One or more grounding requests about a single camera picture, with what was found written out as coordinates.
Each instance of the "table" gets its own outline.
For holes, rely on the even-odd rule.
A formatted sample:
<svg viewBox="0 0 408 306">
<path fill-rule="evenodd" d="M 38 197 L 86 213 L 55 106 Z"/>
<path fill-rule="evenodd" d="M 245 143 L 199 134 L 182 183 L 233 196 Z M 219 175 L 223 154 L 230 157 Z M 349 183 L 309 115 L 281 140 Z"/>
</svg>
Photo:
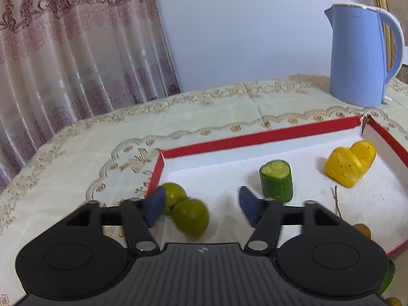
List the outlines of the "table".
<svg viewBox="0 0 408 306">
<path fill-rule="evenodd" d="M 111 206 L 143 197 L 158 149 L 365 112 L 408 149 L 408 85 L 390 81 L 386 93 L 393 101 L 378 108 L 341 102 L 328 85 L 327 76 L 302 74 L 238 83 L 122 108 L 63 129 L 0 197 L 0 306 L 24 295 L 14 261 L 26 243 L 91 199 Z M 120 163 L 121 153 L 130 150 L 135 151 L 132 160 Z M 108 227 L 105 233 L 123 243 L 119 228 Z M 395 264 L 385 296 L 407 303 L 408 252 Z"/>
</svg>

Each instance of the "cucumber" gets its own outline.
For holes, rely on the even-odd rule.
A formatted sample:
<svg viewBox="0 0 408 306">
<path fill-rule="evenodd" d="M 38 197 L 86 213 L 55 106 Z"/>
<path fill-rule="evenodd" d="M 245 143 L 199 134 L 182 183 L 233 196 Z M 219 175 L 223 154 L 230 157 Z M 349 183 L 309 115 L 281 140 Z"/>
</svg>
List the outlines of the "cucumber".
<svg viewBox="0 0 408 306">
<path fill-rule="evenodd" d="M 293 197 L 292 173 L 289 163 L 274 160 L 259 169 L 262 192 L 266 198 L 288 202 Z"/>
<path fill-rule="evenodd" d="M 387 290 L 387 287 L 391 284 L 391 281 L 394 278 L 394 274 L 395 264 L 391 260 L 389 260 L 387 274 L 385 275 L 383 282 L 381 283 L 381 287 L 378 290 L 377 295 L 381 296 L 384 291 Z"/>
</svg>

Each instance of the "electric kettle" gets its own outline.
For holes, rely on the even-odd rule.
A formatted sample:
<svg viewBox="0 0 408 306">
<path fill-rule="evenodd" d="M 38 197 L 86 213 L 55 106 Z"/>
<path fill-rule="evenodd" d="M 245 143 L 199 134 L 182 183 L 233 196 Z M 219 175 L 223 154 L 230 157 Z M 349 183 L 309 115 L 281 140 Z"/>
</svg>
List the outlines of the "electric kettle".
<svg viewBox="0 0 408 306">
<path fill-rule="evenodd" d="M 387 83 L 402 66 L 405 43 L 398 19 L 384 9 L 355 3 L 333 4 L 324 13 L 333 29 L 330 93 L 352 105 L 379 106 Z M 388 72 L 383 23 L 397 43 Z"/>
</svg>

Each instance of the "ribbed gray panel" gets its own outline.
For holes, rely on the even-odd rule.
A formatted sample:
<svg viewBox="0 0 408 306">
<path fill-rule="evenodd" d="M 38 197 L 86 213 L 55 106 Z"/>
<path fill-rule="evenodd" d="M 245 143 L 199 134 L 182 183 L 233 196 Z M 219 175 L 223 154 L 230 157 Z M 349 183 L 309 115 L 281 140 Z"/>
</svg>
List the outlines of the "ribbed gray panel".
<svg viewBox="0 0 408 306">
<path fill-rule="evenodd" d="M 238 244 L 169 244 L 138 259 L 115 287 L 80 301 L 33 295 L 18 306 L 384 306 L 372 295 L 357 301 L 326 301 L 286 283 L 271 261 L 252 257 Z"/>
</svg>

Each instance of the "kettle spout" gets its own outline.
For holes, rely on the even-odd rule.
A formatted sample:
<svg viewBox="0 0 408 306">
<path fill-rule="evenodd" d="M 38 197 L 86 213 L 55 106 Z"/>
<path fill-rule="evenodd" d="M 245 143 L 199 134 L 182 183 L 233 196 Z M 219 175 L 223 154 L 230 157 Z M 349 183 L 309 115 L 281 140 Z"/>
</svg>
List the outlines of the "kettle spout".
<svg viewBox="0 0 408 306">
<path fill-rule="evenodd" d="M 328 20 L 330 22 L 330 25 L 333 27 L 333 7 L 330 7 L 329 9 L 326 9 L 324 11 L 324 13 L 327 16 L 327 18 L 328 18 Z"/>
</svg>

